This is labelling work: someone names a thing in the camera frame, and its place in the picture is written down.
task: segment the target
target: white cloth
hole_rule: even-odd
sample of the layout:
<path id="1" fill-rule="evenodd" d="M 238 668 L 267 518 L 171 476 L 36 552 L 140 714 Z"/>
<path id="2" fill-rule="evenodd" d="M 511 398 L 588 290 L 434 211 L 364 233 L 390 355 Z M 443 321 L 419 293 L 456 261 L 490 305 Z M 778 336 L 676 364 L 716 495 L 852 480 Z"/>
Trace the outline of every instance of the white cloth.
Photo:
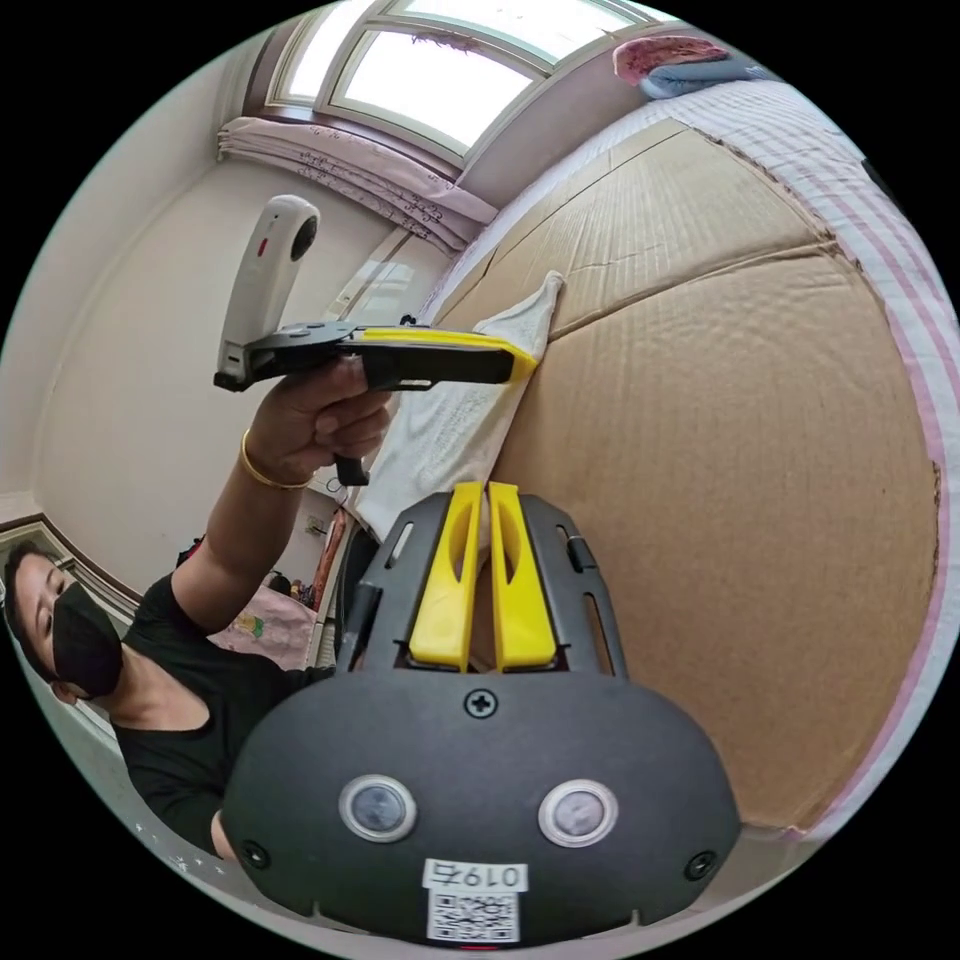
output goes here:
<path id="1" fill-rule="evenodd" d="M 506 340 L 537 361 L 543 359 L 550 320 L 563 277 L 550 271 L 540 289 L 522 303 L 474 327 L 475 333 Z M 510 384 L 438 383 L 421 393 L 404 393 L 370 471 L 370 484 L 354 512 L 382 543 L 397 517 L 432 493 L 458 483 L 486 483 L 527 381 Z M 480 548 L 489 546 L 489 528 L 480 525 Z"/>

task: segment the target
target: cardboard box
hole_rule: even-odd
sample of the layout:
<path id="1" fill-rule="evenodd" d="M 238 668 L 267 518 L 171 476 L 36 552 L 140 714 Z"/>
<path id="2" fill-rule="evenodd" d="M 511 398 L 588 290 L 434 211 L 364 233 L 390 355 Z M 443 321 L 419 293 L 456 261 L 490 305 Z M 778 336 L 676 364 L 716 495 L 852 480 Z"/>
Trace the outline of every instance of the cardboard box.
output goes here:
<path id="1" fill-rule="evenodd" d="M 825 223 L 673 120 L 537 204 L 437 323 L 472 329 L 551 269 L 550 346 L 492 479 L 574 518 L 631 676 L 713 738 L 745 822 L 809 827 L 893 705 L 936 565 L 883 305 Z"/>

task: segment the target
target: dark hair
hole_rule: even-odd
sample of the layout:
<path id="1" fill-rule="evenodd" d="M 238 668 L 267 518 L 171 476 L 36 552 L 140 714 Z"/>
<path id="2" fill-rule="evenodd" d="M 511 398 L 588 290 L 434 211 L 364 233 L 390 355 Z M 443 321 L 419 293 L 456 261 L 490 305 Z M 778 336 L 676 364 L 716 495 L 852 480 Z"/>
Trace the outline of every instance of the dark hair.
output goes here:
<path id="1" fill-rule="evenodd" d="M 52 676 L 43 665 L 37 651 L 30 642 L 23 622 L 23 611 L 20 609 L 20 603 L 17 600 L 17 571 L 27 557 L 46 557 L 51 563 L 56 563 L 58 559 L 47 550 L 38 547 L 32 540 L 21 540 L 10 551 L 7 562 L 3 565 L 3 616 L 11 636 L 20 644 L 24 659 L 47 683 L 51 683 L 56 680 L 56 677 Z"/>

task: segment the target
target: pink striped fabric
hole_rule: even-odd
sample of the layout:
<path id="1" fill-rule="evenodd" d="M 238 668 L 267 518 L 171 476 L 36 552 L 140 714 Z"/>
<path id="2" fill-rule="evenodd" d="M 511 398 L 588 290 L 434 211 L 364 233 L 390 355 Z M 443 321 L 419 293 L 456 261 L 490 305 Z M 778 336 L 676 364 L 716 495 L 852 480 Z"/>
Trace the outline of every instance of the pink striped fabric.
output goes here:
<path id="1" fill-rule="evenodd" d="M 893 710 L 869 755 L 810 839 L 825 839 L 863 804 L 929 706 L 960 631 L 960 332 L 957 316 L 916 231 L 869 179 L 863 154 L 793 87 L 754 81 L 648 104 L 583 144 L 531 184 L 467 249 L 428 301 L 446 295 L 557 183 L 639 130 L 672 117 L 723 140 L 768 170 L 835 232 L 883 299 L 910 377 L 927 449 L 941 471 L 939 565 L 930 607 Z M 795 831 L 783 835 L 796 839 Z"/>

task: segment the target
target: black device body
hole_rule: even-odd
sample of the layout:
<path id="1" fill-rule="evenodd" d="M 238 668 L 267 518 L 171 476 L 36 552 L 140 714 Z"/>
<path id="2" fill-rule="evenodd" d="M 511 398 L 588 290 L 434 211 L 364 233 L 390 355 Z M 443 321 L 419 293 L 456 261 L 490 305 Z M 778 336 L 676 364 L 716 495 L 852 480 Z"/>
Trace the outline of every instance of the black device body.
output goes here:
<path id="1" fill-rule="evenodd" d="M 403 328 L 410 339 L 397 342 L 365 341 L 357 337 L 362 328 L 352 323 L 286 327 L 243 348 L 247 377 L 235 378 L 218 371 L 214 386 L 241 393 L 262 380 L 316 370 L 350 354 L 360 357 L 370 390 L 429 390 L 444 380 L 506 383 L 510 379 L 514 361 L 506 350 L 493 345 L 418 342 L 415 324 L 404 324 Z M 344 487 L 362 487 L 370 482 L 359 460 L 337 457 L 336 467 L 337 480 Z"/>
<path id="2" fill-rule="evenodd" d="M 266 717 L 233 771 L 224 830 L 269 899 L 413 943 L 535 946 L 682 911 L 733 848 L 739 815 L 710 739 L 626 676 L 606 587 L 572 520 L 537 497 L 520 501 L 555 662 L 477 675 L 412 660 L 407 640 L 450 495 L 405 511 L 353 591 L 337 674 Z M 346 825 L 345 788 L 369 776 L 402 784 L 415 806 L 411 832 L 395 842 Z M 558 844 L 541 823 L 545 798 L 584 780 L 615 798 L 615 822 L 591 845 Z M 438 898 L 463 897 L 426 876 L 437 863 L 464 875 L 474 865 L 481 881 L 485 869 L 507 876 L 522 865 L 526 889 L 480 890 L 479 919 L 464 926 L 458 913 L 438 928 Z M 498 940 L 481 921 L 505 902 L 517 932 Z"/>

